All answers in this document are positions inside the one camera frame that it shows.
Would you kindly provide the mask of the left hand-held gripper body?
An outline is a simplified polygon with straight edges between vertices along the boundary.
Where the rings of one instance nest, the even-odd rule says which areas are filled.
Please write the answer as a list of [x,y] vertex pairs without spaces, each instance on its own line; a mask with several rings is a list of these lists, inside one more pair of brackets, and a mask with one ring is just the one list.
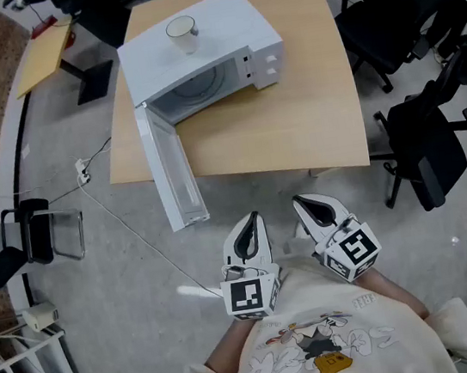
[[274,315],[281,285],[280,266],[224,265],[222,269],[224,282],[220,286],[228,315],[239,321]]

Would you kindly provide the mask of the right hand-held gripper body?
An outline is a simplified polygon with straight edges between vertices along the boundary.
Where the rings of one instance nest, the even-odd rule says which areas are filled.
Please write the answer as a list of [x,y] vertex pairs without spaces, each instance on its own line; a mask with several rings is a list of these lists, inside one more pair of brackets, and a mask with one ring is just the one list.
[[381,245],[367,223],[356,216],[343,220],[317,243],[313,256],[346,282],[353,282],[375,265]]

